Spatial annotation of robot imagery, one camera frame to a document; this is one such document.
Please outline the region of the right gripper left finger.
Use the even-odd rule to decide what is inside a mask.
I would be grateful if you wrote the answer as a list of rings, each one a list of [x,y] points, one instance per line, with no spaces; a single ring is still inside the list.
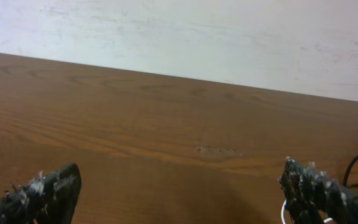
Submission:
[[[81,191],[80,170],[71,163],[11,187],[0,198],[0,224],[71,223]]]

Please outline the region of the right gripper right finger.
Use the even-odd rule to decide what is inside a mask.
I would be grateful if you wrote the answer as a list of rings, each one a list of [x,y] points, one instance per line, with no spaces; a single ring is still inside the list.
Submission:
[[[282,223],[286,213],[292,223],[358,223],[358,193],[317,171],[314,162],[304,166],[287,157],[278,181],[285,196]]]

